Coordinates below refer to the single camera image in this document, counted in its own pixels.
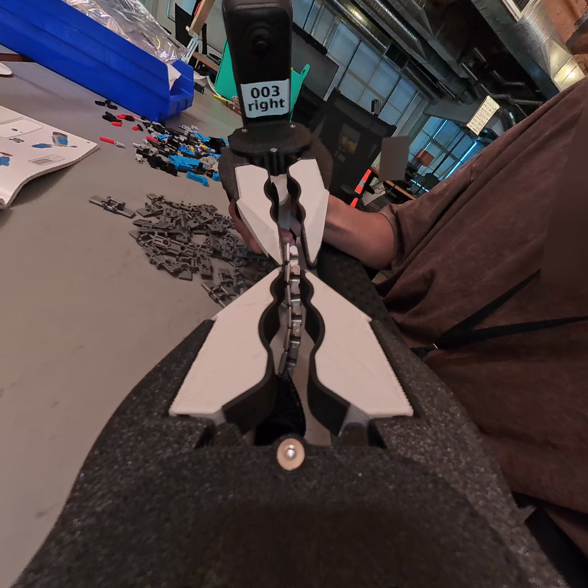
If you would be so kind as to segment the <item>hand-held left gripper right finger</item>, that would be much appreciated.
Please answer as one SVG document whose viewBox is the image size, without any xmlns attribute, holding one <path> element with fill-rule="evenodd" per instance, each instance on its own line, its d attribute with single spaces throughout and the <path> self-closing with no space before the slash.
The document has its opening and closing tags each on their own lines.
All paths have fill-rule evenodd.
<svg viewBox="0 0 588 588">
<path fill-rule="evenodd" d="M 412 417 L 371 318 L 310 271 L 304 272 L 304 306 L 313 342 L 307 401 L 315 419 Z"/>
</svg>

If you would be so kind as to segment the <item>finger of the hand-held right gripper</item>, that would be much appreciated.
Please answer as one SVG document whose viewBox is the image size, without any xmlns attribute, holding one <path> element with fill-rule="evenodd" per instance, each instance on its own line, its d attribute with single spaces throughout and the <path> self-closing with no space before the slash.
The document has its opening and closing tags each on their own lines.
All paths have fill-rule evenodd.
<svg viewBox="0 0 588 588">
<path fill-rule="evenodd" d="M 268 171 L 254 165 L 235 168 L 239 198 L 237 208 L 263 252 L 278 266 L 283 265 L 283 246 L 277 220 L 273 216 L 274 202 L 269 196 L 271 185 Z"/>
<path fill-rule="evenodd" d="M 329 191 L 316 159 L 300 159 L 288 168 L 288 190 L 297 206 L 300 239 L 307 266 L 316 267 L 323 240 Z"/>
</svg>

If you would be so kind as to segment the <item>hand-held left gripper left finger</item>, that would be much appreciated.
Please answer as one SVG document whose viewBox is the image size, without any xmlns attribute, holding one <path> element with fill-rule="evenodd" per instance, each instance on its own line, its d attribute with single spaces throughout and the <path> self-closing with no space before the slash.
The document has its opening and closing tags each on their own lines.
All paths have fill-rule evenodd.
<svg viewBox="0 0 588 588">
<path fill-rule="evenodd" d="M 276 374 L 270 342 L 279 325 L 282 271 L 273 270 L 211 321 L 170 416 L 261 422 L 272 413 Z"/>
</svg>

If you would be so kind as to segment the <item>pile of grey track pieces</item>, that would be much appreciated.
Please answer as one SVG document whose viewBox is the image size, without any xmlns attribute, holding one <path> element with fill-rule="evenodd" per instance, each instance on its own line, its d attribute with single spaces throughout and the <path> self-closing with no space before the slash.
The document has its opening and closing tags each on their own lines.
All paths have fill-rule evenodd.
<svg viewBox="0 0 588 588">
<path fill-rule="evenodd" d="M 149 262 L 180 280 L 200 278 L 208 296 L 227 306 L 276 268 L 241 242 L 230 217 L 213 205 L 147 194 L 130 235 Z"/>
</svg>

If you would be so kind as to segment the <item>single grey track link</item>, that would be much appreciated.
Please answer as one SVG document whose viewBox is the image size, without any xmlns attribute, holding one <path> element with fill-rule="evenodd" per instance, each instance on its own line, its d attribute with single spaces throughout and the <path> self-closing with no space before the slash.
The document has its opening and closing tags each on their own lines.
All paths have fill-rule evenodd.
<svg viewBox="0 0 588 588">
<path fill-rule="evenodd" d="M 101 199 L 97 196 L 89 198 L 89 202 L 99 206 L 100 208 L 112 212 L 123 217 L 133 219 L 136 216 L 136 211 L 127 208 L 126 203 L 115 200 L 114 198 Z"/>
</svg>

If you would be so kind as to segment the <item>person's right forearm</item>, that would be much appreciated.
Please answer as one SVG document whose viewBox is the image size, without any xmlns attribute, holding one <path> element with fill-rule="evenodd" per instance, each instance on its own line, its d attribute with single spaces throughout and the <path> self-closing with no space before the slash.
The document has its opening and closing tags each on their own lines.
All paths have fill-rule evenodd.
<svg viewBox="0 0 588 588">
<path fill-rule="evenodd" d="M 356 210 L 333 195 L 328 199 L 323 241 L 368 268 L 390 268 L 393 260 L 394 232 L 387 217 Z"/>
</svg>

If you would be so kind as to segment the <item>grey desk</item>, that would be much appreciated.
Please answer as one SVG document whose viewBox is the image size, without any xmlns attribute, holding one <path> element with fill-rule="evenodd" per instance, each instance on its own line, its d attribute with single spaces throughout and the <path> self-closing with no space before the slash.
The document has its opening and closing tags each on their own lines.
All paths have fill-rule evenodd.
<svg viewBox="0 0 588 588">
<path fill-rule="evenodd" d="M 101 96 L 37 63 L 13 62 L 1 105 L 100 144 L 32 180 L 1 212 L 1 587 L 45 540 L 77 472 L 124 397 L 219 309 L 196 276 L 150 264 L 132 221 L 89 202 L 143 208 L 146 194 L 228 212 L 203 187 L 135 160 L 144 134 L 102 119 Z"/>
</svg>

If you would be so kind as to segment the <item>person's right hand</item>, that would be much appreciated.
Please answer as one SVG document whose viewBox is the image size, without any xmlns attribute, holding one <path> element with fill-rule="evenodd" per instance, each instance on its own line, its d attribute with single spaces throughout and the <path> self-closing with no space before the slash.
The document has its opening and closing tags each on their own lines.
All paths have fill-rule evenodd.
<svg viewBox="0 0 588 588">
<path fill-rule="evenodd" d="M 233 224 L 235 226 L 235 229 L 237 230 L 237 232 L 239 232 L 239 234 L 241 235 L 241 237 L 245 241 L 246 245 L 251 250 L 253 250 L 255 254 L 262 254 L 263 249 L 261 248 L 260 244 L 258 244 L 256 238 L 251 233 L 249 228 L 246 226 L 244 221 L 240 218 L 236 204 L 237 204 L 236 201 L 231 201 L 229 204 L 229 214 L 230 214 L 231 218 L 233 219 Z M 292 235 L 291 231 L 281 227 L 280 232 L 281 232 L 282 240 L 284 241 L 285 244 L 287 244 L 287 245 L 295 245 L 296 244 L 295 236 Z"/>
</svg>

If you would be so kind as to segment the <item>heap of blue black bricks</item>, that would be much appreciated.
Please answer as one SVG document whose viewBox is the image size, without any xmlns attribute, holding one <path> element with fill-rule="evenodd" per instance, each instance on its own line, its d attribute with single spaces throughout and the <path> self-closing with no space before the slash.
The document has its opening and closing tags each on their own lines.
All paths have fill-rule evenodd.
<svg viewBox="0 0 588 588">
<path fill-rule="evenodd" d="M 209 180 L 220 181 L 218 173 L 221 151 L 229 146 L 225 137 L 202 135 L 192 126 L 174 129 L 156 122 L 143 122 L 133 130 L 144 130 L 146 136 L 133 143 L 135 159 L 169 175 L 185 174 L 207 187 Z"/>
</svg>

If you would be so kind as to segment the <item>clear plastic bags bundle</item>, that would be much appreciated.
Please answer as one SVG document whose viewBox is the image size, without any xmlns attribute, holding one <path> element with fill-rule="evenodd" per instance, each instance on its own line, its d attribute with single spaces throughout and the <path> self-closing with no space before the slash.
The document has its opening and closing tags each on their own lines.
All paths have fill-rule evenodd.
<svg viewBox="0 0 588 588">
<path fill-rule="evenodd" d="M 165 63 L 182 59 L 186 48 L 140 1 L 67 1 L 71 7 Z"/>
</svg>

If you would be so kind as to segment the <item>blue plastic bin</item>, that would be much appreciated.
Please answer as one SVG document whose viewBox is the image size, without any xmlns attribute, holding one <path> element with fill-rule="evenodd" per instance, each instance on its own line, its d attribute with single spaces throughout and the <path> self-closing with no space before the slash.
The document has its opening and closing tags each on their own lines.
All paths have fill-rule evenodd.
<svg viewBox="0 0 588 588">
<path fill-rule="evenodd" d="M 160 61 L 67 1 L 1 1 L 1 44 L 151 121 L 193 104 L 188 63 Z"/>
</svg>

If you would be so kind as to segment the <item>building instruction booklet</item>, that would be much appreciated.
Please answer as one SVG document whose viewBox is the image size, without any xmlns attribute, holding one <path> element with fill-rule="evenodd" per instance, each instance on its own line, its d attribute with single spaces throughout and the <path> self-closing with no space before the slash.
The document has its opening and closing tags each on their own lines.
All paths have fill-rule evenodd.
<svg viewBox="0 0 588 588">
<path fill-rule="evenodd" d="M 98 145 L 1 107 L 1 210 L 30 180 L 85 158 Z"/>
</svg>

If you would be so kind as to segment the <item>white air vent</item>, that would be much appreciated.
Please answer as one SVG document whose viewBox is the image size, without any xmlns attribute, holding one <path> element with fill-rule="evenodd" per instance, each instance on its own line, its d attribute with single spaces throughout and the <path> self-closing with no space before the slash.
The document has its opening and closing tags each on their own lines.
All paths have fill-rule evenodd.
<svg viewBox="0 0 588 588">
<path fill-rule="evenodd" d="M 503 6 L 510 13 L 512 18 L 518 22 L 520 19 L 530 14 L 534 7 L 541 1 L 501 1 Z"/>
</svg>

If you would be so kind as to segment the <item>silver ventilation duct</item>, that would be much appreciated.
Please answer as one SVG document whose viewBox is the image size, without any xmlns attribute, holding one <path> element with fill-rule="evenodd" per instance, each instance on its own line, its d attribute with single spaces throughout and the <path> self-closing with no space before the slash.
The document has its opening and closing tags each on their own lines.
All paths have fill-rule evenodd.
<svg viewBox="0 0 588 588">
<path fill-rule="evenodd" d="M 541 3 L 516 22 L 500 1 L 351 1 L 386 56 L 432 100 L 486 95 L 512 126 L 584 77 Z"/>
</svg>

